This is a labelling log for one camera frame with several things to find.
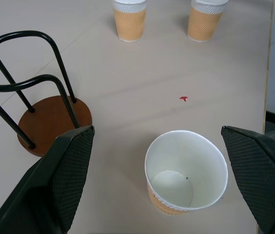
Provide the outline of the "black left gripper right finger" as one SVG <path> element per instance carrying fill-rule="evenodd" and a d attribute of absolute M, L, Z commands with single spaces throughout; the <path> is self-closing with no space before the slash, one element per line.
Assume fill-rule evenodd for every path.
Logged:
<path fill-rule="evenodd" d="M 254 131 L 224 126 L 237 186 L 264 234 L 275 234 L 275 140 Z"/>

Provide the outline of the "orange ribbed paper cup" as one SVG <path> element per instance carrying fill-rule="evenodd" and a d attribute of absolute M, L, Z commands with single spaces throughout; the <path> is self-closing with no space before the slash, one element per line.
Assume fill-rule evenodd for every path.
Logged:
<path fill-rule="evenodd" d="M 187 35 L 194 41 L 209 41 L 229 0 L 191 0 Z"/>
<path fill-rule="evenodd" d="M 151 202 L 167 215 L 214 205 L 228 183 L 221 151 L 205 137 L 187 130 L 158 136 L 147 149 L 144 171 Z"/>
<path fill-rule="evenodd" d="M 118 38 L 125 42 L 141 39 L 147 0 L 113 0 Z"/>

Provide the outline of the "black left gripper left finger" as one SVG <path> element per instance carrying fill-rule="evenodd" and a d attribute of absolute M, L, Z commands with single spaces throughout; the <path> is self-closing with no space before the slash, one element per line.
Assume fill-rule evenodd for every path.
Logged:
<path fill-rule="evenodd" d="M 87 178 L 95 129 L 58 136 L 0 208 L 0 234 L 67 234 Z"/>

